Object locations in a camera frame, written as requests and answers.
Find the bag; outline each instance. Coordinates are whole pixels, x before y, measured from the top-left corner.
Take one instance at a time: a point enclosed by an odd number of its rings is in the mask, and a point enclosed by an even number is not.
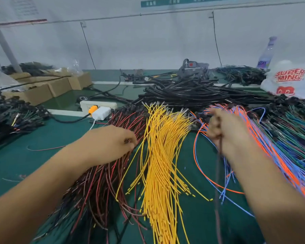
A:
[[[280,61],[267,73],[260,88],[273,95],[305,98],[305,64]]]

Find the left hand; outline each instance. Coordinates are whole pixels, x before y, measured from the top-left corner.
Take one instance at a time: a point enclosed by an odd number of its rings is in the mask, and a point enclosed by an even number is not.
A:
[[[61,156],[66,162],[85,171],[119,159],[136,145],[137,138],[132,131],[109,125],[88,131],[80,139],[64,147],[55,157]]]

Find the power strip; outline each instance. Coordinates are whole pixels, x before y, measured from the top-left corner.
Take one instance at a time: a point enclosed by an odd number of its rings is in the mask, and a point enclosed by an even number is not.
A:
[[[116,103],[111,103],[111,102],[98,102],[98,101],[80,101],[80,107],[83,111],[84,115],[88,114],[89,109],[93,106],[97,105],[98,107],[109,107],[111,109],[116,109],[117,104]]]

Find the green workbench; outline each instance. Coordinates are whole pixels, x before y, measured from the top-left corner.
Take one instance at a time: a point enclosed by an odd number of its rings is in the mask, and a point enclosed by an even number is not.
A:
[[[94,85],[100,90],[108,90],[113,85]],[[111,91],[112,94],[122,96],[124,98],[135,99],[138,94],[143,93],[144,86],[124,86],[121,85],[115,90]],[[79,106],[75,105],[75,101],[79,96],[90,96],[95,94],[91,91],[70,91],[58,98],[53,98],[44,103],[44,106],[48,109],[60,109],[60,110],[79,110]],[[57,116],[61,120],[73,120],[78,117],[71,116]],[[88,129],[91,124],[89,118],[73,124],[57,123],[54,120],[49,120],[46,125],[38,128],[34,132],[28,135],[21,136],[15,141],[0,147],[0,195],[8,191],[10,188],[16,185],[16,182],[6,181],[19,180],[18,175],[29,175],[40,167],[45,161],[47,161],[58,149],[48,151],[30,151],[27,149],[46,149],[57,146],[62,146],[73,142],[80,138]],[[187,180],[204,196],[207,198],[214,198],[215,189],[199,172],[199,169],[195,165],[193,158],[193,144],[196,133],[189,133],[184,140],[179,160],[178,168],[181,173],[187,178]],[[215,164],[217,161],[217,151],[210,144],[210,142],[200,136],[197,142],[197,157],[202,170],[212,180],[215,180]],[[133,181],[135,176],[134,168],[129,170],[125,178],[125,187]],[[229,183],[228,188],[241,191],[240,185],[236,183]],[[202,197],[195,193],[196,197],[190,197],[185,194],[180,195],[180,205],[183,209],[183,220],[186,228],[186,232],[190,243],[211,243],[216,244],[216,229],[215,229],[215,212],[214,201],[207,202]],[[245,210],[251,212],[249,209],[244,195],[227,192],[226,195],[230,197],[234,202],[239,204]],[[129,195],[128,202],[130,205],[134,203],[134,193]],[[124,217],[120,211],[115,211],[115,217],[117,219],[117,227],[119,232],[124,227]],[[143,222],[148,231],[143,230],[145,241],[147,244],[153,243],[152,232],[150,230],[149,222]],[[220,223],[223,243],[246,243],[246,244],[262,244],[264,242],[263,236],[259,229],[255,219],[241,209],[233,205],[228,200],[220,206]],[[180,243],[186,243],[185,235],[181,226],[178,224],[178,236]],[[57,235],[48,236],[44,240],[41,240],[40,244],[51,244],[57,239]],[[63,238],[60,238],[56,243],[61,243]],[[110,230],[110,244],[116,243],[114,231]],[[140,237],[138,226],[136,224],[129,224],[126,228],[122,243],[135,243],[141,244],[142,239]]]

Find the white wall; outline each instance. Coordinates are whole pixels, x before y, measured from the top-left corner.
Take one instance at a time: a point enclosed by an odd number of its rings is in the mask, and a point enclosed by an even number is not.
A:
[[[89,20],[84,33],[96,69],[176,69],[183,59],[220,66],[212,11]],[[214,11],[223,64],[255,66],[270,36],[278,36],[273,62],[305,60],[305,3]],[[20,62],[57,66],[80,60],[94,69],[79,21],[2,28]],[[0,62],[9,61],[0,49]]]

